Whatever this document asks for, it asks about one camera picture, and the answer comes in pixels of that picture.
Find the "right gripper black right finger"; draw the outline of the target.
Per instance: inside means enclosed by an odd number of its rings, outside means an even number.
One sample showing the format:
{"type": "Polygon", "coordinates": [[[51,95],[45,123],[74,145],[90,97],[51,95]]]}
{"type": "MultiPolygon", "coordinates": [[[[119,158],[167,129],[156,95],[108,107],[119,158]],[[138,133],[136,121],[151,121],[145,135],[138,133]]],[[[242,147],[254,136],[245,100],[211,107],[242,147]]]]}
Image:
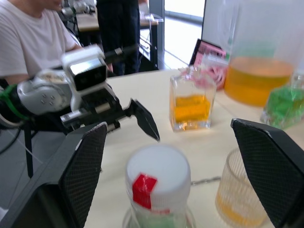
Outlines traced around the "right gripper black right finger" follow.
{"type": "Polygon", "coordinates": [[[304,226],[304,151],[283,130],[234,118],[249,181],[276,228],[304,226]]]}

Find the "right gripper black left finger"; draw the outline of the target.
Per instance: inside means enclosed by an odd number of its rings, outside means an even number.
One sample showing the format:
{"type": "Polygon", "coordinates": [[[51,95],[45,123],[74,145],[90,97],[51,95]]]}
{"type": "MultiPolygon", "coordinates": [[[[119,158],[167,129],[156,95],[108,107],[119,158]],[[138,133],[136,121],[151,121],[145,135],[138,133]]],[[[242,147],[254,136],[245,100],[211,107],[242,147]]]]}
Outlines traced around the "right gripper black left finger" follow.
{"type": "Polygon", "coordinates": [[[86,223],[101,172],[107,123],[87,131],[60,176],[42,186],[39,199],[49,228],[82,228],[86,223]]]}

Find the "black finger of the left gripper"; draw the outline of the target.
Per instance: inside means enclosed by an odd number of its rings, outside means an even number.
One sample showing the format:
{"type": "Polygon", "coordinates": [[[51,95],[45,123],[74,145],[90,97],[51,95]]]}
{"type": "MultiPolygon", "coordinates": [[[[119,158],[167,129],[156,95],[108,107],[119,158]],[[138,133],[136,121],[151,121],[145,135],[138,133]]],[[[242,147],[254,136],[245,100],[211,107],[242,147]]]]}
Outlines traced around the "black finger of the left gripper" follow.
{"type": "Polygon", "coordinates": [[[129,106],[124,110],[127,117],[134,116],[138,126],[151,138],[160,141],[160,135],[152,114],[137,100],[130,100],[129,106]]]}

